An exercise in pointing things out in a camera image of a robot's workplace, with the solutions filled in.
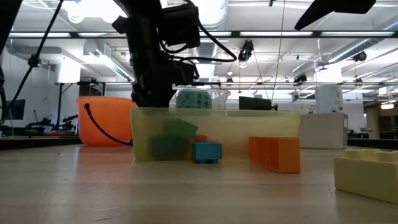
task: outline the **yellow lego block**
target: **yellow lego block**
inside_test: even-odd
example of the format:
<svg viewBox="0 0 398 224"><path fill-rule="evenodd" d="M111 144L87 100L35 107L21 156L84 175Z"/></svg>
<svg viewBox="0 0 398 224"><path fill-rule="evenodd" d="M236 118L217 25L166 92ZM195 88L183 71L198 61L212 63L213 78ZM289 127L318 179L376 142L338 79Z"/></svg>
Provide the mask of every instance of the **yellow lego block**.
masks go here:
<svg viewBox="0 0 398 224"><path fill-rule="evenodd" d="M336 189L398 204L398 151L345 150L334 168Z"/></svg>

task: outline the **ceiling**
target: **ceiling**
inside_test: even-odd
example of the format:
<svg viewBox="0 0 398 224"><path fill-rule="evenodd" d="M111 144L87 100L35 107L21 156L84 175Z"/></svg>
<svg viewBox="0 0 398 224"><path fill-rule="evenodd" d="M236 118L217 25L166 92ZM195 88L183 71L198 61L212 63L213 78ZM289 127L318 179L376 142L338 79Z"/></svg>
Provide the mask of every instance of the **ceiling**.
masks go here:
<svg viewBox="0 0 398 224"><path fill-rule="evenodd" d="M207 0L209 2L220 2L222 0ZM163 0L163 7L173 4L179 4L181 0ZM284 2L278 0L273 7L268 6L268 1L246 1L246 0L229 0L228 11L225 17L222 30L293 30L295 23L305 12L305 9L311 4L311 0L286 0ZM24 1L17 20L14 24L14 31L19 32L43 32L53 15L53 9L57 6L57 1L29 0ZM206 15L209 7L200 9L201 15ZM320 19L316 23L305 28L305 30L379 30L386 21L397 17L398 2L397 1L377 1L376 5L365 15L338 14L332 13L329 16ZM79 24L73 24L68 20L68 12L61 10L57 18L52 32L106 32L114 31L110 23L105 22L102 18L85 18ZM82 46L88 39L62 39L48 40L46 47L60 47L64 51L70 52L80 60L85 61ZM238 53L244 38L219 38L223 44L232 52ZM125 39L106 39L104 40L113 50L112 57L119 62L124 69L132 72L129 65L129 55L127 41ZM225 82L228 72L232 72L234 82L284 82L292 81L293 77L298 75L297 68L302 65L306 68L309 82L315 81L313 66L314 60L322 57L322 61L328 55L336 52L344 46L357 41L351 38L322 38L322 39L253 39L255 54L250 58L246 68L240 68L236 63L217 63L214 72L210 77L212 81ZM39 40L30 39L14 39L13 46L36 47ZM389 82L398 81L398 67L393 64L397 63L398 58L398 39L386 39L376 45L366 49L368 59L365 62L356 63L356 69L353 61L342 61L343 80L352 81L354 76L363 75L366 82L380 82L387 80ZM184 55L192 54L193 50L183 52ZM226 58L227 55L218 51L219 58ZM114 80L116 75L109 69L101 67L101 65L84 63L85 76L94 76L104 80ZM391 66L386 72L374 75L376 71ZM263 86L226 86L231 90L261 90ZM354 86L347 86L346 89L353 89ZM295 87L283 86L278 90L294 90ZM369 86L363 88L364 92L372 92L378 89L378 86Z"/></svg>

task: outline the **desk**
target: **desk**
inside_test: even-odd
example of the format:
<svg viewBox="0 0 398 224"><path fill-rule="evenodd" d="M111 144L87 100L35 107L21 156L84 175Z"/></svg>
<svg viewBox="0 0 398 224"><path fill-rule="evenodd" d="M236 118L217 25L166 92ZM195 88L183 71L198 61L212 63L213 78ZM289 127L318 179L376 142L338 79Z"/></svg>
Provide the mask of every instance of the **desk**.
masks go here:
<svg viewBox="0 0 398 224"><path fill-rule="evenodd" d="M132 162L128 147L0 151L0 223L397 223L398 206L336 191L341 150L301 174L245 160Z"/></svg>

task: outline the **orange bucket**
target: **orange bucket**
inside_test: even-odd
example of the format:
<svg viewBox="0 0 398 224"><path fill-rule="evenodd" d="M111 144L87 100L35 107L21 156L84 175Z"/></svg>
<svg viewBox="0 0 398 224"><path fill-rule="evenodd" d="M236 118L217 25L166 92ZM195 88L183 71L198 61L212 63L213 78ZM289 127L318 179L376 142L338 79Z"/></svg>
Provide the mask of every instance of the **orange bucket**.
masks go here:
<svg viewBox="0 0 398 224"><path fill-rule="evenodd" d="M85 104L99 126L112 137L129 142L132 138L130 110L137 107L127 98L84 96L77 99L80 140L89 146L123 146L106 137L88 116Z"/></svg>

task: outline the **translucent plastic bin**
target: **translucent plastic bin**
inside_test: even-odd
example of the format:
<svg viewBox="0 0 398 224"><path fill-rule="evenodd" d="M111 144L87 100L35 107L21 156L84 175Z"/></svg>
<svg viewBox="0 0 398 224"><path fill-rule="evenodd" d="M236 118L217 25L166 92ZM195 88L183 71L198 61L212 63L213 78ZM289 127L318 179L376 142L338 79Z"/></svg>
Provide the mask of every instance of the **translucent plastic bin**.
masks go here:
<svg viewBox="0 0 398 224"><path fill-rule="evenodd" d="M85 109L90 104L95 121L112 137L129 142L132 131L129 124L130 111L136 104L126 98L108 96L85 96L77 99L80 140L89 146L123 146L106 137L91 121Z"/></svg>
<svg viewBox="0 0 398 224"><path fill-rule="evenodd" d="M231 92L228 90L175 88L175 96L170 101L171 108L225 109Z"/></svg>
<svg viewBox="0 0 398 224"><path fill-rule="evenodd" d="M224 159L248 159L249 136L298 137L300 126L289 111L137 108L131 116L137 161L189 159L198 135L221 142Z"/></svg>

